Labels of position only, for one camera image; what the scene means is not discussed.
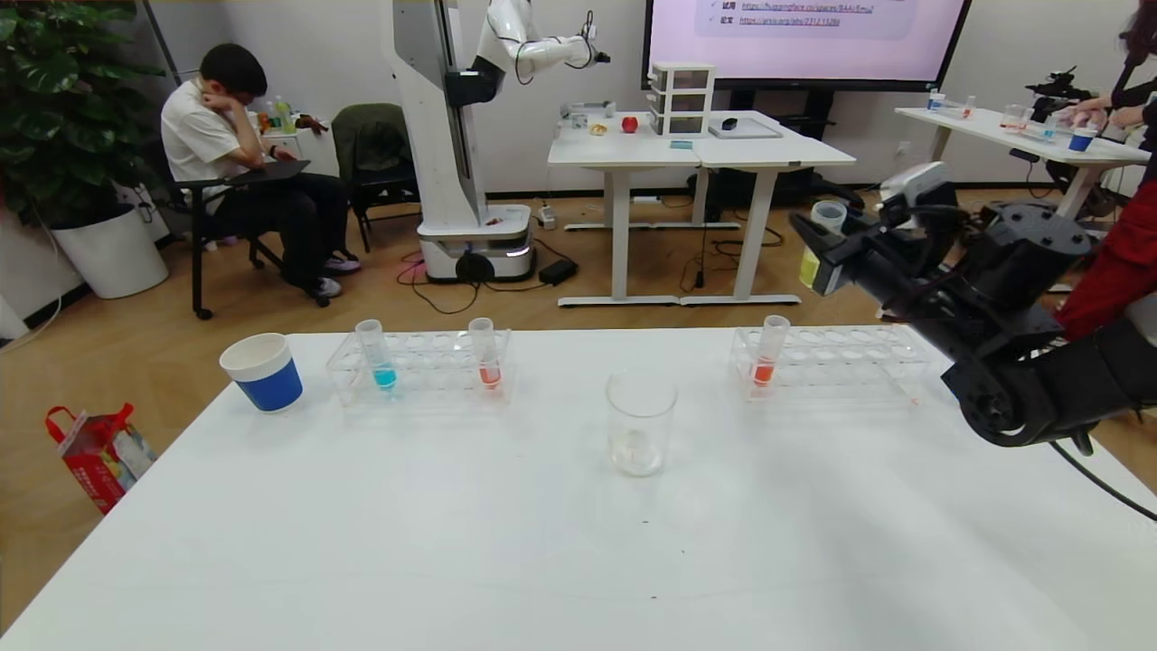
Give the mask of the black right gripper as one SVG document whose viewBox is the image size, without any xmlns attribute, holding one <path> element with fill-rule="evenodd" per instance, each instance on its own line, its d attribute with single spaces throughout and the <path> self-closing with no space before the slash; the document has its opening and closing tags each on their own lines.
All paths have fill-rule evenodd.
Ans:
<svg viewBox="0 0 1157 651">
<path fill-rule="evenodd" d="M 855 284 L 880 305 L 893 305 L 915 286 L 920 238 L 908 230 L 864 230 L 843 238 L 809 214 L 788 217 L 795 234 L 819 260 L 813 290 L 827 297 L 846 284 Z"/>
</svg>

